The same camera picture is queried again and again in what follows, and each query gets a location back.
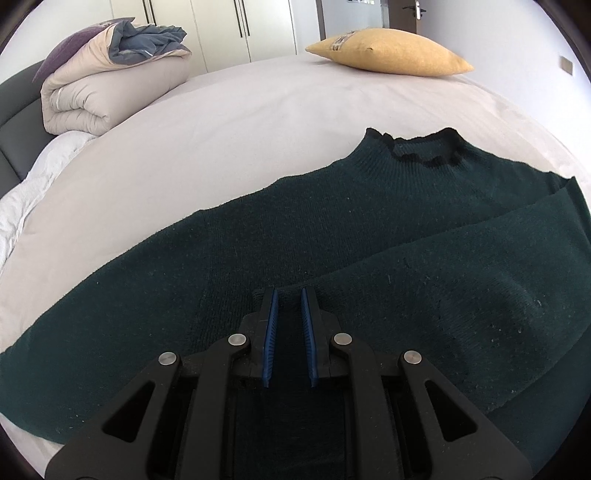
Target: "white wall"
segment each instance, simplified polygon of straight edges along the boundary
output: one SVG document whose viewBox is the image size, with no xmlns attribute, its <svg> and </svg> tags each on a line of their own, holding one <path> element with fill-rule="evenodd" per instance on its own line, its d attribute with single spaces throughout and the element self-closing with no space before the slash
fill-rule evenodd
<svg viewBox="0 0 591 480">
<path fill-rule="evenodd" d="M 347 0 L 322 0 L 326 38 L 363 28 L 381 28 L 382 7 L 374 4 L 349 3 Z"/>
<path fill-rule="evenodd" d="M 0 83 L 43 60 L 69 35 L 111 18 L 110 0 L 43 0 L 0 53 Z"/>
<path fill-rule="evenodd" d="M 290 0 L 290 4 L 295 47 L 298 53 L 302 53 L 308 45 L 320 41 L 316 0 Z"/>
<path fill-rule="evenodd" d="M 464 57 L 467 74 L 554 134 L 591 170 L 591 83 L 533 0 L 421 0 L 421 34 Z M 559 57 L 574 63 L 570 76 Z"/>
</svg>

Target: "yellow pillow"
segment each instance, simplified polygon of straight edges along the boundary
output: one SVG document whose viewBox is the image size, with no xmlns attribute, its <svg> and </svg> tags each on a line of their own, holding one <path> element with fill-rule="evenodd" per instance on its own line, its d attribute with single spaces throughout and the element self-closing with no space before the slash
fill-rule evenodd
<svg viewBox="0 0 591 480">
<path fill-rule="evenodd" d="M 439 43 L 392 28 L 366 28 L 337 35 L 310 45 L 306 51 L 371 72 L 439 77 L 474 70 Z"/>
</svg>

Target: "black gripper frame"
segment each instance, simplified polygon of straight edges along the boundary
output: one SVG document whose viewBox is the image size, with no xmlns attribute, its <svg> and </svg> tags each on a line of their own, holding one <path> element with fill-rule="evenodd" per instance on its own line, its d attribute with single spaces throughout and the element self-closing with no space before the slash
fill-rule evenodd
<svg viewBox="0 0 591 480">
<path fill-rule="evenodd" d="M 352 335 L 337 343 L 339 319 L 311 287 L 302 315 L 312 386 L 343 390 L 347 480 L 533 477 L 517 447 L 418 352 L 374 352 Z"/>
<path fill-rule="evenodd" d="M 277 305 L 266 289 L 260 311 L 242 319 L 245 341 L 234 334 L 182 359 L 154 359 L 57 452 L 45 479 L 231 480 L 236 395 L 268 386 Z"/>
</svg>

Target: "door handle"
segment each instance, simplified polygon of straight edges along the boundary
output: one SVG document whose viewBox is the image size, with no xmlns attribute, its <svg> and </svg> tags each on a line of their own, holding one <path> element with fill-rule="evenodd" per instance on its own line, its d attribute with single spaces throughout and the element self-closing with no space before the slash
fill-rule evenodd
<svg viewBox="0 0 591 480">
<path fill-rule="evenodd" d="M 403 7 L 402 9 L 405 10 L 407 8 L 412 8 L 414 10 L 413 16 L 417 20 L 421 20 L 422 13 L 426 12 L 426 10 L 424 8 L 421 8 L 421 5 L 419 4 L 418 0 L 415 1 L 414 5 L 409 5 L 407 7 Z"/>
<path fill-rule="evenodd" d="M 238 6 L 234 0 L 234 10 L 236 11 L 236 21 L 238 22 L 238 30 L 240 31 L 240 38 L 242 38 L 242 28 L 240 27 L 240 17 L 238 16 Z"/>
<path fill-rule="evenodd" d="M 146 14 L 146 20 L 149 24 L 156 24 L 156 17 L 154 15 L 154 7 L 152 6 L 152 0 L 144 0 L 144 13 Z"/>
<path fill-rule="evenodd" d="M 246 8 L 244 8 L 244 0 L 242 1 L 242 11 L 244 12 L 244 23 L 246 24 L 246 33 L 248 34 L 248 36 L 251 36 L 251 31 L 248 28 L 248 18 L 246 17 Z"/>
</svg>

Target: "blue-gray fabric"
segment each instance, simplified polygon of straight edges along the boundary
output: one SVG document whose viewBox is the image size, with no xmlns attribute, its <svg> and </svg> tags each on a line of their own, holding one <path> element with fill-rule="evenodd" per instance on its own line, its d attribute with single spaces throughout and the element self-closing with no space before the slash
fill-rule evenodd
<svg viewBox="0 0 591 480">
<path fill-rule="evenodd" d="M 135 65 L 169 51 L 188 51 L 188 48 L 181 44 L 186 35 L 180 27 L 134 27 L 129 21 L 120 22 L 113 29 L 109 59 L 121 65 Z"/>
</svg>

